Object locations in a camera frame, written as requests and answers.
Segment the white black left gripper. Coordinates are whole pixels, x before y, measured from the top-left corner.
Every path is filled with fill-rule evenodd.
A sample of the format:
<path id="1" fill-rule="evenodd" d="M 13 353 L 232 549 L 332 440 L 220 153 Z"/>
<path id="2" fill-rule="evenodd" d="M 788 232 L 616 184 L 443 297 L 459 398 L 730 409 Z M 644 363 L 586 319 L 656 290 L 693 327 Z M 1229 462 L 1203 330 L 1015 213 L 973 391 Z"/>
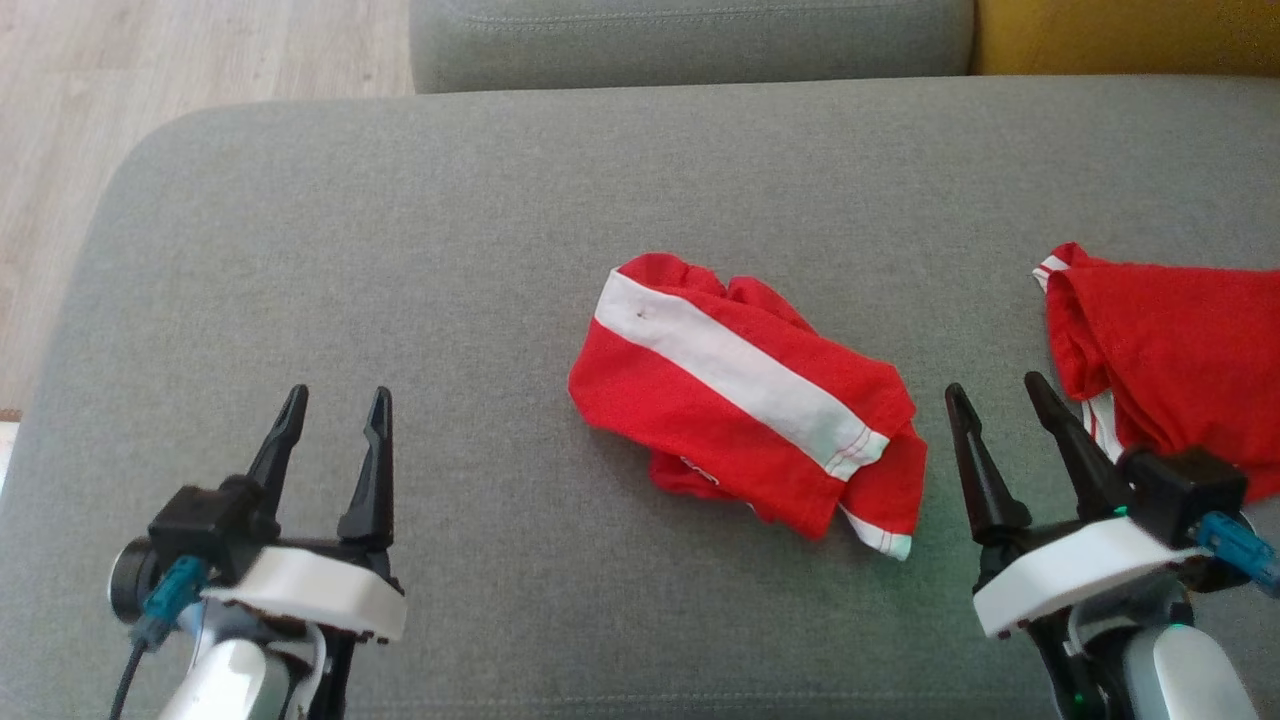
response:
<path id="1" fill-rule="evenodd" d="M 305 425 L 308 387 L 293 386 L 247 477 L 275 512 Z M 379 386 L 355 492 L 337 534 L 385 551 L 394 542 L 393 398 Z M 233 587 L 204 591 L 204 720 L 346 720 L 358 644 L 401 641 L 402 589 L 372 569 L 311 550 L 265 548 Z"/>

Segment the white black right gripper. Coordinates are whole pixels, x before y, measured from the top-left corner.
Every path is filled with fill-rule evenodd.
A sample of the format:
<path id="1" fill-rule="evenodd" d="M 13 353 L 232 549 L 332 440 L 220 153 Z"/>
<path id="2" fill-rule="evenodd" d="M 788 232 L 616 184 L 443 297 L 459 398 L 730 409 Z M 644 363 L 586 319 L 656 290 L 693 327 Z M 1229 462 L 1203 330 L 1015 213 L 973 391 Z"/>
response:
<path id="1" fill-rule="evenodd" d="M 965 389 L 950 384 L 943 397 L 966 518 L 986 547 L 973 594 L 983 632 L 1030 639 L 1053 720 L 1213 720 L 1213 639 L 1190 606 L 1190 574 L 1208 552 L 1169 548 L 1133 520 L 1110 519 L 1126 512 L 1132 487 L 1041 373 L 1028 372 L 1024 386 L 1059 447 L 1076 516 L 1097 523 L 1064 525 L 1059 538 L 1019 553 L 1009 539 L 1030 527 L 1030 511 L 1005 483 Z"/>

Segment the red jersey with black lettering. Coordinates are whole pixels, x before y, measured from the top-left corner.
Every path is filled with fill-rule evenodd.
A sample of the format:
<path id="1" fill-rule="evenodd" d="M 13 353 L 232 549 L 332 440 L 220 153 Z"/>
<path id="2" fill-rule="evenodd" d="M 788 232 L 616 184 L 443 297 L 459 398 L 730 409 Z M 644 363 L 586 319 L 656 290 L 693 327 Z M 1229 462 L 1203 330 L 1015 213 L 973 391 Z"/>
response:
<path id="1" fill-rule="evenodd" d="M 1114 263 L 1076 243 L 1033 272 L 1064 393 L 1111 460 L 1202 447 L 1280 496 L 1280 269 Z"/>

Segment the red shorts with white stripe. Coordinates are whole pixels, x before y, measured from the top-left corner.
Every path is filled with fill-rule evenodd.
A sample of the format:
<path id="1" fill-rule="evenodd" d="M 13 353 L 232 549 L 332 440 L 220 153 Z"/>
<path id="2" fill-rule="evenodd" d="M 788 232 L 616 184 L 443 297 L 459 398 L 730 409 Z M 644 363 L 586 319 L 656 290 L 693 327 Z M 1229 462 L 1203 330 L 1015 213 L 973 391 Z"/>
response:
<path id="1" fill-rule="evenodd" d="M 902 377 L 758 278 L 667 252 L 612 269 L 568 392 L 590 427 L 648 448 L 667 492 L 745 503 L 813 541 L 842 518 L 872 550 L 911 552 L 928 451 Z"/>

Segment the large yellow sofa backrest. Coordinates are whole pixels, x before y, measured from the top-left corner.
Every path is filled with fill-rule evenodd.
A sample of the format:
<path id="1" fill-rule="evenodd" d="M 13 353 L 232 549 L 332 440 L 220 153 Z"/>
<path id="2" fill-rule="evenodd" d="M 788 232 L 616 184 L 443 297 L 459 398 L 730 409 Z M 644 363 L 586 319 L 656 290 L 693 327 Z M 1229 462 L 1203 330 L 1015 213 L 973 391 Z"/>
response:
<path id="1" fill-rule="evenodd" d="M 1280 78 L 1280 0 L 975 0 L 970 70 Z"/>

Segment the long grey sofa seat cushion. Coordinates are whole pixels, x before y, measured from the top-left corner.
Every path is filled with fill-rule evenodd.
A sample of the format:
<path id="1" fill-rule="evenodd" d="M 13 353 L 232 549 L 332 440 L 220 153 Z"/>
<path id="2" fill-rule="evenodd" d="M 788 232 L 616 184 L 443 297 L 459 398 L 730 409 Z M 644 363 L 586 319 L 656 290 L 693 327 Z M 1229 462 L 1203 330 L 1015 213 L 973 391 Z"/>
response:
<path id="1" fill-rule="evenodd" d="M 963 76 L 975 0 L 411 0 L 420 94 Z"/>

